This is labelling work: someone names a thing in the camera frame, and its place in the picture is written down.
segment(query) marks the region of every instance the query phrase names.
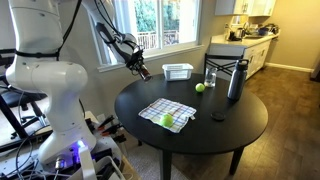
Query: baseboard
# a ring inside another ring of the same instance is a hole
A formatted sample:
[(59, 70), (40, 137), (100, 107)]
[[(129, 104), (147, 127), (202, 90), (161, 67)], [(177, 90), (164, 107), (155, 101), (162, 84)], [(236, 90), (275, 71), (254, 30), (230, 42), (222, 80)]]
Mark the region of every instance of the baseboard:
[(312, 72), (312, 71), (313, 71), (313, 69), (296, 67), (296, 66), (287, 66), (287, 65), (282, 65), (282, 64), (266, 63), (265, 65), (266, 65), (266, 66), (270, 66), (270, 67), (290, 69), (290, 70), (302, 71), (302, 72)]

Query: railing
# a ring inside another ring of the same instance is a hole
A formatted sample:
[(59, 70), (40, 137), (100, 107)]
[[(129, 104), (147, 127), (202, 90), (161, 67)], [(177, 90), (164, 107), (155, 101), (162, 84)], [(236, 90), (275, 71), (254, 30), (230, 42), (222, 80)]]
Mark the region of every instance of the railing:
[[(164, 45), (179, 43), (179, 31), (164, 31)], [(153, 49), (158, 47), (158, 35), (155, 31), (138, 32), (138, 44), (143, 45), (144, 49)]]

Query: coaster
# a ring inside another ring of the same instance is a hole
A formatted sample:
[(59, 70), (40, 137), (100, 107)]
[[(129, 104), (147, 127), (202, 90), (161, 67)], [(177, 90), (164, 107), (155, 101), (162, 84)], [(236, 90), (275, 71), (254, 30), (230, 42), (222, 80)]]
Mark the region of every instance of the coaster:
[(211, 118), (215, 121), (223, 121), (226, 118), (226, 115), (222, 112), (213, 112), (211, 113)]

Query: kitchen cabinet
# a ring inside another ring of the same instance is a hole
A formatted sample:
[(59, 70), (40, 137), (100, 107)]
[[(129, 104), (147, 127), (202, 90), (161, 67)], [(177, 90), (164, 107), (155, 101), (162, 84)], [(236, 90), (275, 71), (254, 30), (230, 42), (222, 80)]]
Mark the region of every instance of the kitchen cabinet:
[(216, 0), (215, 15), (240, 15), (252, 11), (253, 0)]
[(271, 16), (276, 0), (254, 0), (249, 16)]
[[(270, 43), (271, 43), (271, 39), (260, 42), (258, 44), (254, 44), (252, 46), (211, 44), (208, 54), (222, 55), (222, 56), (223, 55), (224, 56), (243, 56), (243, 59), (249, 60), (247, 77), (246, 77), (246, 79), (248, 79), (264, 66), (264, 62), (269, 50)], [(226, 60), (218, 60), (218, 59), (213, 61), (220, 66), (224, 66), (230, 62), (235, 62), (232, 60), (226, 61)], [(217, 77), (220, 77), (226, 80), (231, 80), (231, 76), (220, 71), (218, 71)]]

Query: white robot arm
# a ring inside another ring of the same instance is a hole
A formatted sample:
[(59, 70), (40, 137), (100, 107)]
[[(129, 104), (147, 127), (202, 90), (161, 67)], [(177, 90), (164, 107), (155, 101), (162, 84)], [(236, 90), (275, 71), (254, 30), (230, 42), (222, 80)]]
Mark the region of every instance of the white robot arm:
[[(11, 85), (30, 92), (44, 92), (49, 98), (46, 117), (53, 133), (40, 146), (41, 164), (58, 156), (72, 158), (70, 150), (82, 141), (89, 149), (96, 138), (89, 131), (79, 105), (79, 94), (87, 83), (85, 69), (75, 63), (57, 61), (65, 41), (59, 21), (60, 0), (9, 0), (16, 35), (16, 55), (6, 71)], [(130, 34), (118, 32), (112, 25), (114, 9), (111, 0), (83, 0), (104, 42), (116, 59), (124, 62), (148, 81), (151, 76), (143, 64), (143, 50)]]

